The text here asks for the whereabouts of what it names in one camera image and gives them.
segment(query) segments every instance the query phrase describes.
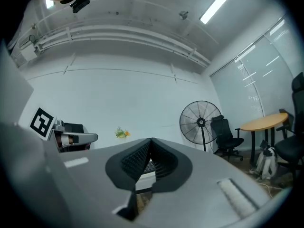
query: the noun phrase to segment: black fan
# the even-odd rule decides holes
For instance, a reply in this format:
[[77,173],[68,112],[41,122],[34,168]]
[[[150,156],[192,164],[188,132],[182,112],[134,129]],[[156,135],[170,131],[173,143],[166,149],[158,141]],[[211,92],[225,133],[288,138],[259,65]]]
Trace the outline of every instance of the black fan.
[[221,115],[219,109],[208,101],[196,101],[186,106],[180,115],[180,130],[192,143],[206,144],[216,139],[210,126],[212,117]]

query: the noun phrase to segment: round table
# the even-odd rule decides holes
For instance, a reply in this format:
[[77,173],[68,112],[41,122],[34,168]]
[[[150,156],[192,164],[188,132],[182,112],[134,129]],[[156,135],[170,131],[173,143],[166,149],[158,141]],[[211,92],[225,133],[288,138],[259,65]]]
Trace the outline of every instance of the round table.
[[287,113],[278,113],[273,115],[268,115],[249,123],[246,123],[240,127],[241,130],[251,132],[251,157],[250,163],[254,163],[255,149],[256,149],[256,131],[265,131],[265,140],[268,142],[268,129],[270,128],[271,133],[271,146],[275,145],[275,126],[286,121],[288,118]]

